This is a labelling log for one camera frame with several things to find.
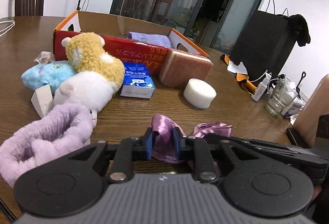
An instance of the gray gripper base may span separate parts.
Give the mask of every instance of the gray gripper base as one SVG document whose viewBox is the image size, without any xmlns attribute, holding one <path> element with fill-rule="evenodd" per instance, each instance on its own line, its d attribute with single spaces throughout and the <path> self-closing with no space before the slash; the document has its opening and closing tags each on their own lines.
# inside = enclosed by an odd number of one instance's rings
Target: gray gripper base
<svg viewBox="0 0 329 224">
<path fill-rule="evenodd" d="M 230 205 L 216 186 L 197 183 L 190 174 L 136 174 L 112 184 L 89 209 L 65 218 L 23 214 L 15 224 L 311 224 L 299 214 L 263 219 Z"/>
</svg>

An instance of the orange strap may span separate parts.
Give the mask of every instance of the orange strap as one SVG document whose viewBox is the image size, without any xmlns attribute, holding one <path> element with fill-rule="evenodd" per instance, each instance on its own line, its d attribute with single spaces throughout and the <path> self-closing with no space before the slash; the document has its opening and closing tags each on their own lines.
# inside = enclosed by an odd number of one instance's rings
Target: orange strap
<svg viewBox="0 0 329 224">
<path fill-rule="evenodd" d="M 224 63 L 227 65 L 229 64 L 230 58 L 227 55 L 223 54 L 220 58 L 224 61 Z M 251 95 L 254 94 L 257 87 L 248 80 L 248 76 L 236 73 L 236 81 L 238 82 L 239 86 L 246 92 Z"/>
</svg>

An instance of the purple towel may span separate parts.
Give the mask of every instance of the purple towel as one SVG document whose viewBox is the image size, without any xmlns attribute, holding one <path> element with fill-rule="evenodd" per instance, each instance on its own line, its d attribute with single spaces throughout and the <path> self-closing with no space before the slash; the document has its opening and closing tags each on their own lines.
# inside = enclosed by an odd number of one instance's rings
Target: purple towel
<svg viewBox="0 0 329 224">
<path fill-rule="evenodd" d="M 133 40 L 144 41 L 154 45 L 172 48 L 169 38 L 164 35 L 149 35 L 144 33 L 128 32 L 127 37 Z"/>
</svg>

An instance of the spray bottle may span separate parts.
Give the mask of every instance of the spray bottle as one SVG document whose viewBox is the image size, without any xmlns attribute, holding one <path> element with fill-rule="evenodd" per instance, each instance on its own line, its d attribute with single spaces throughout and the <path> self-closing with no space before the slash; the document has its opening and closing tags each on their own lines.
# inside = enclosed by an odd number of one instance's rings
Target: spray bottle
<svg viewBox="0 0 329 224">
<path fill-rule="evenodd" d="M 258 101 L 260 97 L 263 95 L 263 93 L 267 90 L 267 86 L 270 80 L 271 80 L 271 75 L 265 72 L 265 78 L 263 79 L 262 82 L 259 83 L 258 87 L 255 90 L 255 93 L 251 95 L 251 98 L 254 101 Z"/>
</svg>

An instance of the circular pad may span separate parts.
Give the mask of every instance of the circular pad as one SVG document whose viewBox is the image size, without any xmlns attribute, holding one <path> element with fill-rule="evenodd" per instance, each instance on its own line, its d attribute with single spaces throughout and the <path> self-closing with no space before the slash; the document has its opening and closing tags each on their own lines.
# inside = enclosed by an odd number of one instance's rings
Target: circular pad
<svg viewBox="0 0 329 224">
<path fill-rule="evenodd" d="M 255 190 L 266 195 L 278 195 L 289 190 L 290 181 L 276 173 L 263 173 L 255 176 L 251 185 Z"/>
<path fill-rule="evenodd" d="M 49 162 L 23 174 L 14 185 L 22 212 L 65 217 L 81 212 L 103 193 L 102 178 L 84 162 Z"/>
<path fill-rule="evenodd" d="M 235 207 L 260 217 L 301 212 L 313 194 L 313 184 L 303 172 L 270 158 L 241 162 L 222 187 Z"/>
</svg>

